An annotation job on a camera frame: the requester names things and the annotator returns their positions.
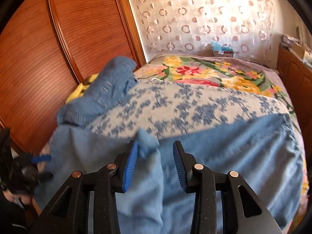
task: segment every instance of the metal screw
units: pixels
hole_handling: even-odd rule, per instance
[[[109,163],[109,164],[107,165],[107,169],[109,169],[109,170],[114,170],[116,167],[117,167],[117,166],[116,166],[116,164],[114,164],[114,163]]]
[[[237,171],[230,171],[230,175],[234,178],[238,177],[238,172]]]
[[[194,167],[195,167],[196,170],[204,169],[204,166],[202,164],[200,164],[200,163],[197,163],[196,165],[194,165]]]
[[[75,172],[73,172],[73,174],[72,174],[72,176],[73,176],[74,178],[78,178],[78,177],[80,177],[80,175],[81,175],[81,172],[80,172],[80,171],[75,171]]]

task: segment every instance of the cardboard box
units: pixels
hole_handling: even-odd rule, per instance
[[[211,49],[205,50],[201,52],[199,55],[203,57],[213,57],[213,51]]]
[[[298,43],[293,42],[291,44],[291,49],[301,58],[305,57],[305,50]]]
[[[233,58],[233,51],[213,51],[214,57],[230,57]]]
[[[312,64],[312,54],[309,52],[305,51],[305,55],[303,57],[303,60],[309,64]]]

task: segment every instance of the blue and white patterned blanket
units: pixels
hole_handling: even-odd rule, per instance
[[[273,113],[288,110],[279,100],[247,92],[145,79],[89,128],[116,138],[132,137],[143,128],[164,138]]]

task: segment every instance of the curtain with circle pattern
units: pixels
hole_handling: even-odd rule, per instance
[[[265,59],[271,49],[271,0],[130,0],[149,48],[201,55],[213,41],[238,55]]]

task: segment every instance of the wooden cabinet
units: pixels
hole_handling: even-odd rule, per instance
[[[0,116],[23,150],[38,152],[56,111],[77,86],[62,54],[46,0],[25,0],[0,35]]]
[[[134,59],[115,0],[54,0],[55,15],[85,78],[117,55]]]
[[[312,163],[312,70],[281,46],[277,69],[294,105],[307,161]]]
[[[25,0],[11,17],[0,35],[0,125],[21,150],[42,149],[66,96],[110,59],[142,65],[126,1]]]

